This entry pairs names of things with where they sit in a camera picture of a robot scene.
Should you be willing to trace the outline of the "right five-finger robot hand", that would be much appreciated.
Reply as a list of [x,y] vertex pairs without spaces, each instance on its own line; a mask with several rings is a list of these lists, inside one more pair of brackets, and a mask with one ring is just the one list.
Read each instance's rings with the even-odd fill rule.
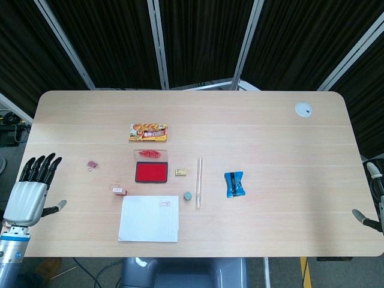
[[369,219],[357,209],[352,209],[352,214],[364,226],[383,233],[383,173],[371,161],[367,162],[367,170],[370,175],[370,191],[379,212],[379,220]]

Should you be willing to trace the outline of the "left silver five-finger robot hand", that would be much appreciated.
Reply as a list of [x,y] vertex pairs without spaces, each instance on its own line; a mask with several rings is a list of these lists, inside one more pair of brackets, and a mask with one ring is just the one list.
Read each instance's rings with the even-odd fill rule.
[[7,206],[3,214],[3,221],[11,226],[32,227],[42,217],[55,214],[67,204],[60,201],[52,207],[45,207],[47,194],[56,170],[62,158],[54,153],[48,156],[32,157],[29,159],[14,184]]

